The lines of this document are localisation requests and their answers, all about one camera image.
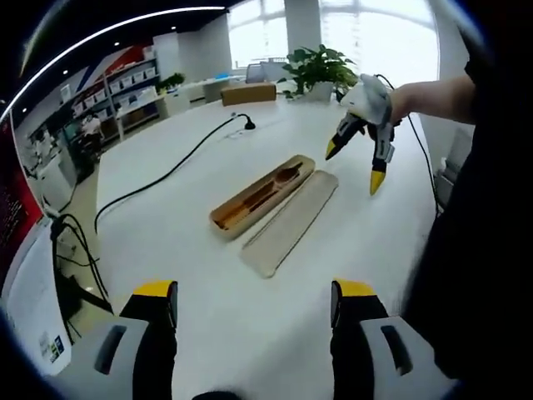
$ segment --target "chair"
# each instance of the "chair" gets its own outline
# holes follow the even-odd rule
[[[283,69],[287,65],[286,62],[261,61],[261,65],[268,82],[277,82],[282,78],[292,79],[292,75]]]
[[[261,83],[265,82],[267,76],[261,64],[250,64],[247,68],[246,83]]]

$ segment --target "human arm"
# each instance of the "human arm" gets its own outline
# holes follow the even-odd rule
[[[476,85],[468,75],[434,82],[407,83],[391,93],[391,121],[422,113],[459,123],[476,123],[472,102]]]

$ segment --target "plant pot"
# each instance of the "plant pot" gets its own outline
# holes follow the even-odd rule
[[[317,82],[313,89],[306,94],[306,100],[310,102],[329,103],[332,93],[333,82]]]

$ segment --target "black cable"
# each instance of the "black cable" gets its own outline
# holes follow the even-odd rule
[[[94,218],[94,232],[98,233],[98,227],[97,227],[97,224],[98,224],[98,218],[102,215],[102,213],[104,211],[106,211],[108,208],[110,208],[113,204],[117,204],[118,202],[121,202],[122,200],[125,200],[127,198],[130,198],[131,196],[135,196],[136,194],[140,193],[140,192],[143,192],[155,185],[157,185],[158,183],[164,181],[165,179],[167,179],[168,177],[170,177],[181,165],[183,165],[183,163],[189,159],[189,157],[194,154],[194,152],[208,139],[211,137],[211,135],[213,133],[215,133],[216,131],[218,131],[219,129],[225,127],[228,123],[230,123],[231,121],[239,118],[239,117],[246,117],[247,118],[247,123],[246,125],[244,126],[245,129],[247,130],[252,130],[252,129],[255,129],[256,128],[256,125],[252,122],[252,120],[250,119],[250,117],[248,117],[246,114],[237,114],[236,116],[234,117],[231,117],[230,119],[228,119],[227,121],[225,121],[224,123],[221,123],[218,127],[216,127],[215,129],[213,129],[212,131],[210,131],[178,164],[176,164],[176,166],[174,166],[169,172],[167,172],[165,175],[163,175],[162,177],[156,179],[155,181],[151,182],[151,183],[148,183],[148,185],[145,185],[143,187],[140,187],[136,190],[134,190],[133,192],[130,192],[128,194],[125,194],[119,198],[116,198],[115,200],[113,200],[112,202],[109,202],[108,204],[106,204],[102,209],[100,209],[100,211],[98,211],[97,213],[97,216]]]
[[[57,270],[56,254],[57,254],[57,236],[55,236],[55,234],[54,234],[53,224],[52,224],[52,265],[53,265],[54,279],[56,281],[56,286],[57,286],[57,277],[56,277],[56,275],[59,274],[60,272]],[[61,305],[59,307],[59,313],[61,314],[61,319],[63,321],[63,325],[65,327],[65,331],[67,331],[68,341],[70,342],[71,345],[73,345],[74,341],[72,340],[72,335],[71,335],[70,330],[68,329],[68,326],[67,326],[67,317],[65,316],[65,312],[62,310]]]
[[[392,90],[395,90],[394,86],[392,86],[392,83],[386,77],[381,75],[380,73],[378,73],[376,75],[376,78],[383,79],[385,82],[387,82],[387,84],[391,87]],[[409,114],[407,114],[407,118],[409,119],[409,123],[411,124],[411,128],[413,129],[413,132],[415,133],[416,140],[417,140],[418,144],[420,145],[420,148],[422,149],[422,152],[424,153],[424,158],[426,159],[427,172],[430,175],[430,181],[431,181],[431,191],[433,192],[433,199],[435,200],[435,219],[437,219],[437,217],[439,216],[439,200],[438,200],[438,196],[436,194],[436,187],[435,187],[435,181],[433,180],[433,174],[431,173],[430,158],[428,157],[427,152],[424,149],[424,146],[422,145],[422,141],[418,137],[418,132],[415,129],[415,124],[411,120],[411,116]]]
[[[108,303],[107,301],[107,290],[103,285],[102,277],[100,277],[100,272],[98,271],[96,262],[94,261],[94,258],[92,257],[91,252],[89,251],[89,248],[86,243],[82,242],[82,239],[80,238],[80,235],[77,233],[76,228],[73,227],[70,223],[65,222],[65,227],[69,228],[72,233],[76,236],[77,240],[82,244],[83,249],[87,253],[87,257],[89,258],[90,268],[92,275],[94,276],[94,281],[97,284],[98,291],[102,295],[102,299]]]
[[[89,263],[89,262],[88,262],[87,264],[82,264],[82,263],[80,263],[80,262],[78,262],[78,261],[76,261],[76,260],[72,260],[71,258],[64,257],[64,256],[62,256],[62,255],[60,255],[60,254],[58,254],[57,257],[58,257],[58,258],[61,258],[62,260],[66,261],[66,262],[68,262],[68,263],[76,264],[76,265],[78,265],[79,267],[91,267],[91,263]],[[95,258],[94,261],[95,261],[95,262],[98,262],[98,261],[100,261],[100,258]]]
[[[98,271],[97,262],[94,259],[94,257],[92,256],[91,250],[89,249],[89,245],[87,243],[87,237],[85,236],[85,232],[83,231],[82,224],[72,214],[68,214],[67,213],[67,214],[63,214],[62,215],[62,220],[63,221],[65,219],[67,219],[67,218],[71,218],[76,223],[77,228],[79,229],[80,233],[82,234],[82,239],[83,240],[81,240],[80,237],[77,235],[76,230],[73,229],[72,226],[70,226],[70,228],[72,229],[72,231],[76,235],[78,241],[82,244],[82,247],[85,250],[85,253],[87,254],[87,258],[89,260],[89,267],[91,267],[92,275],[94,276],[94,280],[95,280],[95,282],[98,285],[98,290],[100,291],[100,293],[102,294],[103,299],[105,300],[106,298],[105,298],[105,296],[103,294],[106,293],[106,296],[108,296],[107,289],[104,286],[103,281],[102,281],[102,277],[100,276],[100,272]]]
[[[70,325],[70,327],[72,328],[72,330],[79,336],[79,338],[81,339],[82,338],[82,335],[80,334],[80,332],[76,329],[76,327],[74,326],[74,324],[71,322],[71,320],[69,319],[68,321],[68,325]]]

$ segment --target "wooden pen box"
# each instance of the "wooden pen box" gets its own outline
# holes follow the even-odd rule
[[[310,158],[292,157],[211,211],[213,228],[223,238],[237,238],[294,192],[314,169]]]

